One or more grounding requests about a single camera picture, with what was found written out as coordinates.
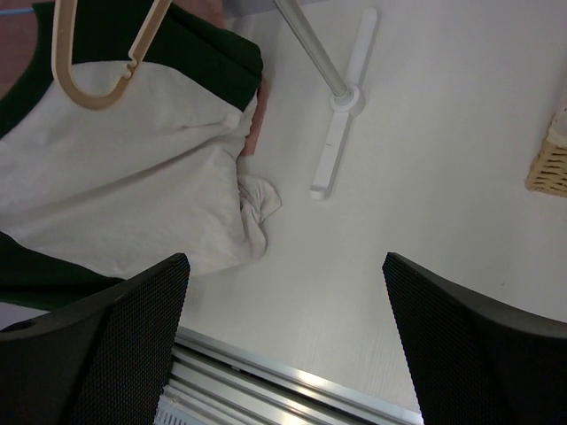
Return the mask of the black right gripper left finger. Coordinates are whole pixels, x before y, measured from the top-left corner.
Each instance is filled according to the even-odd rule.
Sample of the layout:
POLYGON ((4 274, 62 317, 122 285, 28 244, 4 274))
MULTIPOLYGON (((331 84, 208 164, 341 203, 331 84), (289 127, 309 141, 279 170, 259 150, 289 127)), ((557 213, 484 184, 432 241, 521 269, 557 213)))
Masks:
POLYGON ((178 253, 1 332, 3 424, 151 424, 190 276, 178 253))

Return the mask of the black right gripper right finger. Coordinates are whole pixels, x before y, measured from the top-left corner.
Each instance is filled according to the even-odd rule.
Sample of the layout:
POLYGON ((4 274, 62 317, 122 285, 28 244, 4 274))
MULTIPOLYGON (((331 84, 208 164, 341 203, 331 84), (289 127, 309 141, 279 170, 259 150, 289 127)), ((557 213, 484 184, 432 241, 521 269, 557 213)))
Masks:
POLYGON ((426 424, 564 424, 566 325, 390 252, 382 266, 426 424))

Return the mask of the green and white t shirt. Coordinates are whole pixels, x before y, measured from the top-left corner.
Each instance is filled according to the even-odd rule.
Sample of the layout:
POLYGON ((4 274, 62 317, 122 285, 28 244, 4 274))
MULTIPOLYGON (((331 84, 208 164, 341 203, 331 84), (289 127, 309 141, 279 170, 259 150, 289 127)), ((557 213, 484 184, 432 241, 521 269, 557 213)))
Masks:
POLYGON ((260 47, 172 5, 125 95, 91 111, 50 69, 55 5, 34 5, 27 69, 1 100, 1 299, 53 310, 175 253, 203 275, 261 258, 281 205, 243 174, 260 47))

